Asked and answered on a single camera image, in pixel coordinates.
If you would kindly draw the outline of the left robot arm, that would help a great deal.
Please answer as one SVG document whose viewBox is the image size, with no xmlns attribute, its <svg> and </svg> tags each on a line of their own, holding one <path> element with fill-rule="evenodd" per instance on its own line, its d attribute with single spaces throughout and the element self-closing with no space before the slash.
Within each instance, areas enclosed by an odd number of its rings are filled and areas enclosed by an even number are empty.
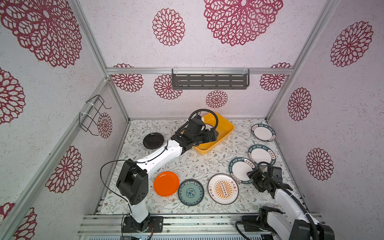
<svg viewBox="0 0 384 240">
<path fill-rule="evenodd" d="M 195 111 L 172 137 L 158 150 L 140 160 L 126 160 L 122 166 L 116 187 L 131 211 L 131 218 L 137 225 L 146 225 L 149 221 L 149 211 L 145 198 L 149 191 L 149 178 L 153 173 L 162 168 L 169 161 L 178 158 L 191 148 L 215 142 L 219 133 L 216 128 L 219 125 L 218 116 L 212 112 L 215 125 L 207 129 L 204 117 Z"/>
</svg>

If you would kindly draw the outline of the sunburst plate lower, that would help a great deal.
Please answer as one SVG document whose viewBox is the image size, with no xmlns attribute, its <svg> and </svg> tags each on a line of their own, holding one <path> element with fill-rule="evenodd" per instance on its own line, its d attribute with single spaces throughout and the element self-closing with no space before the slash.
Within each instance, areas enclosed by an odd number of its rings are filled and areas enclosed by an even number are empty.
<svg viewBox="0 0 384 240">
<path fill-rule="evenodd" d="M 239 196 L 239 187 L 231 176 L 216 174 L 208 181 L 208 193 L 216 203 L 231 205 Z"/>
</svg>

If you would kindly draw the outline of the aluminium front rail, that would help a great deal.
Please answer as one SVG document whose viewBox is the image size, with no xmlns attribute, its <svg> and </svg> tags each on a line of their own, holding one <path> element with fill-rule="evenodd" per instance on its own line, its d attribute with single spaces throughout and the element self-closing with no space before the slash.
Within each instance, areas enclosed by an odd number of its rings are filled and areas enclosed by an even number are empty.
<svg viewBox="0 0 384 240">
<path fill-rule="evenodd" d="M 81 240 L 116 239 L 130 240 L 132 237 L 142 240 L 204 239 L 240 240 L 246 235 L 252 240 L 280 240 L 274 233 L 245 232 L 242 216 L 253 214 L 154 214 L 164 217 L 161 233 L 122 233 L 124 215 L 86 215 L 76 233 Z"/>
</svg>

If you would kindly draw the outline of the orange plate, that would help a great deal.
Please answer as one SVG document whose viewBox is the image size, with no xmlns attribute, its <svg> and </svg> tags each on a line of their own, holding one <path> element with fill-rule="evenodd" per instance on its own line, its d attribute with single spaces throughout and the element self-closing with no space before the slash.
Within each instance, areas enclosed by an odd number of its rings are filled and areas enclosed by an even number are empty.
<svg viewBox="0 0 384 240">
<path fill-rule="evenodd" d="M 173 172 L 163 172 L 154 181 L 154 190 L 161 197 L 169 197 L 179 189 L 179 177 Z"/>
</svg>

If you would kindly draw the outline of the green rim plate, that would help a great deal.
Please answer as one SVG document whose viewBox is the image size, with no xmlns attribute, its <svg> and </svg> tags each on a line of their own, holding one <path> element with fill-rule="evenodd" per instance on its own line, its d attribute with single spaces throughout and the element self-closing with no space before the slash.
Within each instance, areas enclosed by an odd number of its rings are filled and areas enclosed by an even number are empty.
<svg viewBox="0 0 384 240">
<path fill-rule="evenodd" d="M 272 142 L 276 139 L 276 132 L 266 124 L 255 124 L 251 127 L 253 136 L 262 142 Z"/>
<path fill-rule="evenodd" d="M 253 180 L 248 177 L 256 168 L 254 162 L 246 158 L 234 158 L 229 163 L 229 173 L 231 177 L 240 184 L 252 184 Z"/>
<path fill-rule="evenodd" d="M 252 145 L 248 149 L 248 156 L 254 163 L 267 162 L 273 166 L 276 162 L 275 153 L 265 145 Z"/>
</svg>

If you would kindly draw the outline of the teal patterned plate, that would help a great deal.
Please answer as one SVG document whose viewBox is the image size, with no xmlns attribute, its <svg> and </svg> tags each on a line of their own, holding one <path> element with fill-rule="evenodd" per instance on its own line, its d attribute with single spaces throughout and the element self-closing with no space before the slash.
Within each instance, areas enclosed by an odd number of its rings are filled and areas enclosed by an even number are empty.
<svg viewBox="0 0 384 240">
<path fill-rule="evenodd" d="M 179 200 L 186 206 L 198 205 L 204 199 L 203 185 L 194 179 L 183 181 L 178 189 Z"/>
</svg>

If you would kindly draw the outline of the grey wall shelf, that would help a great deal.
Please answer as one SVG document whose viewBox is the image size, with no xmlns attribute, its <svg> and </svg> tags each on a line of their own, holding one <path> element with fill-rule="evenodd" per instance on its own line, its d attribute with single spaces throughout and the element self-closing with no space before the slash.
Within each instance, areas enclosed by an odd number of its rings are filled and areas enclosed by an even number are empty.
<svg viewBox="0 0 384 240">
<path fill-rule="evenodd" d="M 172 69 L 171 83 L 175 90 L 246 90 L 250 86 L 250 75 L 179 74 Z"/>
</svg>

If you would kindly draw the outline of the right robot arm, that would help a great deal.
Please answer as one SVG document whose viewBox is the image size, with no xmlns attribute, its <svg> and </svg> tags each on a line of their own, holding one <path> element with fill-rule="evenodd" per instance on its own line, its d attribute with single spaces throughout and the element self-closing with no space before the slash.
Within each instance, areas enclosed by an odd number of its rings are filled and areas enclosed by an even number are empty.
<svg viewBox="0 0 384 240">
<path fill-rule="evenodd" d="M 274 233 L 281 240 L 334 240 L 331 227 L 322 224 L 304 207 L 292 193 L 292 188 L 283 183 L 282 169 L 267 162 L 258 163 L 247 173 L 254 187 L 263 193 L 267 191 L 282 210 L 261 207 L 255 221 L 243 221 L 244 226 Z"/>
</svg>

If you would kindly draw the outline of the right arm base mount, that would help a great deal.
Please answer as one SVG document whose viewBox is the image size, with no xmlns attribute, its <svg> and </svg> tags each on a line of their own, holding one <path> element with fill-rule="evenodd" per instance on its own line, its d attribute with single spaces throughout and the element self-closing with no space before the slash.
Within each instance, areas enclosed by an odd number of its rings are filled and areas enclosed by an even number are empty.
<svg viewBox="0 0 384 240">
<path fill-rule="evenodd" d="M 249 215 L 249 216 L 242 216 L 242 221 L 251 223 L 244 225 L 245 232 L 265 232 L 266 230 L 262 229 L 262 224 L 258 221 L 259 216 L 257 215 Z"/>
</svg>

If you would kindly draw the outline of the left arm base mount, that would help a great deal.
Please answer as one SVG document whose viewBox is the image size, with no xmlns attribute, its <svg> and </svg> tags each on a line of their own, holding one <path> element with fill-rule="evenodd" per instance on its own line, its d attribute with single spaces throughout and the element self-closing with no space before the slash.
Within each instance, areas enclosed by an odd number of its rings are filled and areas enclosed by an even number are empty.
<svg viewBox="0 0 384 240">
<path fill-rule="evenodd" d="M 149 215 L 142 223 L 138 223 L 132 216 L 123 220 L 122 233 L 161 233 L 163 231 L 164 217 Z"/>
</svg>

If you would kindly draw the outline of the yellow plastic bin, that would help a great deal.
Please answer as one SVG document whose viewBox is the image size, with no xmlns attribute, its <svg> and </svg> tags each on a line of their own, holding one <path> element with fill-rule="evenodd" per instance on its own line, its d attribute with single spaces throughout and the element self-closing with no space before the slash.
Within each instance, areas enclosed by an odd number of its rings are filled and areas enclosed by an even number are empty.
<svg viewBox="0 0 384 240">
<path fill-rule="evenodd" d="M 218 139 L 216 142 L 200 144 L 197 147 L 193 147 L 193 149 L 201 155 L 207 154 L 209 151 L 216 148 L 219 144 L 221 144 L 227 137 L 229 137 L 232 132 L 235 130 L 235 126 L 226 118 L 221 116 L 219 113 L 215 113 L 218 117 L 219 124 L 216 128 L 216 131 L 219 133 Z"/>
</svg>

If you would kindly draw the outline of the small black plate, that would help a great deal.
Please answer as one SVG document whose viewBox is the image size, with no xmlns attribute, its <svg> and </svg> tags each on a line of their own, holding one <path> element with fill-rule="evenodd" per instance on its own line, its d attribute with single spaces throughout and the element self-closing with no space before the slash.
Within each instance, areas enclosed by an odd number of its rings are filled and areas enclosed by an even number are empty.
<svg viewBox="0 0 384 240">
<path fill-rule="evenodd" d="M 160 133 L 150 133 L 143 139 L 143 145 L 145 148 L 155 150 L 160 148 L 164 143 L 164 137 Z"/>
</svg>

